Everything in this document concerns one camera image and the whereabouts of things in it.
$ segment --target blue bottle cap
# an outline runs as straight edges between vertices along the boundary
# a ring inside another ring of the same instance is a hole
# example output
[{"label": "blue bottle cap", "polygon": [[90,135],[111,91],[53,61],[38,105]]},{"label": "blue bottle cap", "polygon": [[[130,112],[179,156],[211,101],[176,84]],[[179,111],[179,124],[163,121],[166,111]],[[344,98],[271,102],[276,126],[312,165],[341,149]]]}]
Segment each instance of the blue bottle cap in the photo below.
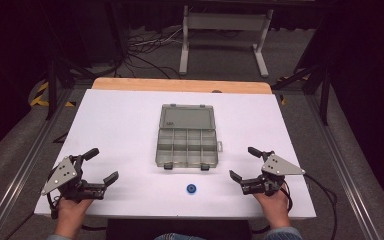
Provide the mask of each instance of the blue bottle cap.
[{"label": "blue bottle cap", "polygon": [[196,192],[196,186],[193,185],[193,184],[189,184],[189,185],[186,187],[186,190],[188,191],[188,193],[195,193],[195,192]]}]

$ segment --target human hand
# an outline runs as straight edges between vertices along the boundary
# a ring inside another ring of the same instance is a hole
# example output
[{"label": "human hand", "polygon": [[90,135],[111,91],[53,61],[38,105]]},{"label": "human hand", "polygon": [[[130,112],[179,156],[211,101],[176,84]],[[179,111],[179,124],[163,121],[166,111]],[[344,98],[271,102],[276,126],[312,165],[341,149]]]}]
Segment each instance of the human hand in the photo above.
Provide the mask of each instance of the human hand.
[{"label": "human hand", "polygon": [[58,223],[55,234],[76,239],[83,224],[86,210],[93,199],[84,199],[79,203],[61,198],[58,204]]},{"label": "human hand", "polygon": [[288,198],[282,191],[277,191],[271,196],[263,193],[253,195],[260,203],[271,229],[291,226],[288,216]]}]

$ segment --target white table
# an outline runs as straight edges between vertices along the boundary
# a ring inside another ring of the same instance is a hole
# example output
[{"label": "white table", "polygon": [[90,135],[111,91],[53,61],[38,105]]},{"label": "white table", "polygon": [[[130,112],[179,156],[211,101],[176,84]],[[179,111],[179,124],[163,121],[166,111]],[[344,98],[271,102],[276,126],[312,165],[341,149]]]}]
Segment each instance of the white table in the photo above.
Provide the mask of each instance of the white table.
[{"label": "white table", "polygon": [[[223,142],[219,164],[209,171],[164,170],[155,163],[161,106],[167,103],[214,107],[217,138]],[[92,148],[100,154],[83,163],[83,179],[102,183],[114,171],[119,179],[87,214],[105,218],[250,219],[262,217],[252,195],[244,196],[229,176],[261,174],[263,160],[249,146],[299,166],[277,100],[270,94],[88,90],[55,165],[68,155]],[[315,217],[303,176],[287,176],[294,207],[291,218]],[[188,184],[197,191],[189,194]],[[46,197],[35,214],[49,215]]]}]

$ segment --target person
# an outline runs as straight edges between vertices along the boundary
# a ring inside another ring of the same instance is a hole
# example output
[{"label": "person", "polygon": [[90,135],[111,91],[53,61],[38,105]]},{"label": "person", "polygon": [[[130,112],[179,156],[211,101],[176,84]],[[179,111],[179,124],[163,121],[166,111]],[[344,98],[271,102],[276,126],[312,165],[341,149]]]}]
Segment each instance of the person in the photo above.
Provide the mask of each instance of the person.
[{"label": "person", "polygon": [[[302,240],[299,231],[291,226],[288,216],[288,198],[277,191],[272,196],[263,193],[254,194],[261,205],[264,216],[270,224],[270,231],[264,240]],[[85,199],[79,203],[61,198],[58,204],[58,223],[55,232],[47,240],[73,240],[85,218],[87,208],[93,200]],[[155,238],[155,240],[204,240],[199,237],[186,236],[177,233],[168,233]]]}]

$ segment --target clear plastic organizer box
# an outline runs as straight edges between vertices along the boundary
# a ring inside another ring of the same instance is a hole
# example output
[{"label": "clear plastic organizer box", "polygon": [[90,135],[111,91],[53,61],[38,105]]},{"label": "clear plastic organizer box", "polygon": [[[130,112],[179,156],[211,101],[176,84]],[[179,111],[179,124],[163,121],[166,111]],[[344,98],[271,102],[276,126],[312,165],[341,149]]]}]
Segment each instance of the clear plastic organizer box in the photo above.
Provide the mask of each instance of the clear plastic organizer box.
[{"label": "clear plastic organizer box", "polygon": [[216,167],[218,148],[213,107],[164,104],[156,163],[165,169]]}]

